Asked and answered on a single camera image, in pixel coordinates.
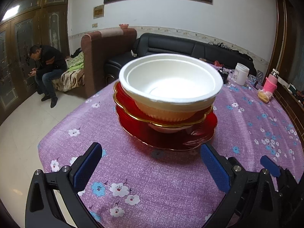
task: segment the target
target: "red plate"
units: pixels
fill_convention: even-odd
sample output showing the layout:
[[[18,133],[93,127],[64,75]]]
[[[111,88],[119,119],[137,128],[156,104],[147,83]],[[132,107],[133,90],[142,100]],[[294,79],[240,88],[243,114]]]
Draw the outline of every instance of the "red plate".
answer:
[[[187,151],[195,149],[213,137],[217,126],[216,115],[211,112],[203,122],[195,124],[189,129],[165,134],[155,131],[145,122],[133,119],[118,105],[116,106],[116,113],[120,125],[130,135],[148,146],[165,150]]]
[[[166,122],[166,121],[154,119],[148,116],[147,114],[143,113],[136,106],[134,100],[123,90],[121,83],[119,81],[116,82],[114,85],[113,99],[115,103],[119,107],[124,109],[125,113],[127,113],[132,118],[141,122],[147,122],[164,128],[180,128],[180,127],[190,126],[200,123],[204,121],[206,119],[206,116],[213,110],[213,105],[212,105],[207,109],[196,112],[192,117],[179,122]]]

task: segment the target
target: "floor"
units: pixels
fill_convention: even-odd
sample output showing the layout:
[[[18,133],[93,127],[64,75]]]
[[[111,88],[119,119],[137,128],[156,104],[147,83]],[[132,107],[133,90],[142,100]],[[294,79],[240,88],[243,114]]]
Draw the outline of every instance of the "floor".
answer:
[[[37,145],[67,114],[84,102],[83,98],[57,93],[58,103],[51,109],[50,100],[34,93],[0,126],[0,199],[21,227],[25,227],[28,188],[36,169],[42,169]],[[74,225],[60,194],[56,197],[67,222]]]

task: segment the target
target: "blue pad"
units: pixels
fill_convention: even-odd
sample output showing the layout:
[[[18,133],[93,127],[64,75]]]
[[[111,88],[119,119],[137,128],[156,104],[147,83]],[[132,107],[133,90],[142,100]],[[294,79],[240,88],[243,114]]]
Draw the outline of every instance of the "blue pad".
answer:
[[[260,159],[260,163],[264,168],[269,170],[270,174],[274,177],[281,176],[280,167],[277,166],[275,162],[273,162],[270,158],[268,158],[266,155],[262,156]]]
[[[74,175],[74,189],[76,193],[85,189],[101,157],[102,147],[99,143],[96,143],[93,150]]]
[[[201,157],[218,189],[227,194],[231,187],[229,175],[206,144],[201,146]]]

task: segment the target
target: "table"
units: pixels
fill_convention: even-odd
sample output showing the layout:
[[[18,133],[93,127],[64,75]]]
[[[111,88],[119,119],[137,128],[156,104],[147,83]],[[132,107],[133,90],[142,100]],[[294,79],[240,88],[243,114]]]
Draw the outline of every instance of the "table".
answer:
[[[211,144],[248,171],[260,171],[269,156],[299,181],[304,170],[300,140],[273,98],[264,104],[254,88],[224,85],[214,103],[218,126]],[[71,165],[92,142],[103,157],[81,200],[106,228],[202,227],[224,196],[202,163],[199,149],[154,150],[119,125],[113,84],[92,96],[39,143],[45,172]]]

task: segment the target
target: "man's hand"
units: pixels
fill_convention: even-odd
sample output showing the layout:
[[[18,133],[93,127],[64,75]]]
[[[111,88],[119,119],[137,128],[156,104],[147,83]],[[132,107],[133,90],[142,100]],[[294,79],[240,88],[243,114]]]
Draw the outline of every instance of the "man's hand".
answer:
[[[30,74],[28,76],[35,76],[35,75],[36,75],[36,71],[34,70],[34,71],[30,72]]]

